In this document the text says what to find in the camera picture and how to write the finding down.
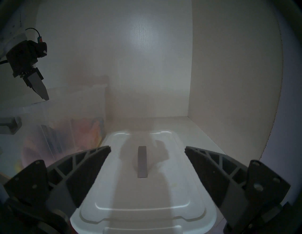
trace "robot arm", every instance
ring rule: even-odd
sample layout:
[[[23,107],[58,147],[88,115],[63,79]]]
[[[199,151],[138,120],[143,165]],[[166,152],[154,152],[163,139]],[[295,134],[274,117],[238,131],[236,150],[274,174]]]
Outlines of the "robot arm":
[[[38,43],[27,40],[25,34],[15,36],[5,45],[4,55],[6,55],[7,61],[2,61],[1,64],[9,63],[13,69],[14,77],[20,76],[26,85],[32,88],[41,98],[49,100],[46,87],[42,82],[43,76],[38,68],[33,67],[38,61],[37,58],[47,55],[47,45],[42,41],[40,34]]]

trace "white wall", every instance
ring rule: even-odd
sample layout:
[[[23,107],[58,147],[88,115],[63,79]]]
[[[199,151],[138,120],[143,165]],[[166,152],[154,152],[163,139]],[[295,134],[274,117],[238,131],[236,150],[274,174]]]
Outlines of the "white wall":
[[[283,79],[278,111],[261,161],[291,188],[283,200],[291,204],[302,190],[302,46],[276,10],[283,46]]]
[[[264,0],[192,1],[189,117],[228,155],[259,159],[278,106],[282,45]]]
[[[42,1],[47,88],[106,82],[109,117],[187,116],[191,1]]]

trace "plastic storage box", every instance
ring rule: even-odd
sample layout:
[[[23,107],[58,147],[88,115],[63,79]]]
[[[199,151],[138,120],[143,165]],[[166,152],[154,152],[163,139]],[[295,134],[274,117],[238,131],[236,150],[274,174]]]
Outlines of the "plastic storage box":
[[[35,160],[49,166],[100,145],[105,136],[105,87],[54,88],[48,101],[1,111],[1,118],[20,118],[22,127],[14,135],[0,134],[0,172],[12,177]]]
[[[203,234],[215,205],[172,131],[116,132],[111,153],[70,221],[79,234]],[[138,178],[146,146],[147,178]]]

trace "gray bracket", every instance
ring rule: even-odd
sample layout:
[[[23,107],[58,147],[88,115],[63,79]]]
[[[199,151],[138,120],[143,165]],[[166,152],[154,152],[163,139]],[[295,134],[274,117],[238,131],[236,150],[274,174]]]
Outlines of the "gray bracket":
[[[20,117],[0,118],[0,134],[14,135],[21,126]]]
[[[138,178],[147,178],[147,147],[139,146],[137,151],[137,177]]]

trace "clear plastic bin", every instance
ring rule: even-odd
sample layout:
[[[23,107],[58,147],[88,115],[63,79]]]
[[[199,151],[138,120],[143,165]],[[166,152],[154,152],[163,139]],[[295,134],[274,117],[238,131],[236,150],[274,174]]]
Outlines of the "clear plastic bin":
[[[95,148],[105,137],[105,87],[49,90],[50,100],[0,112],[20,117],[14,135],[0,134],[0,172],[14,176],[35,160],[46,166],[66,155]]]

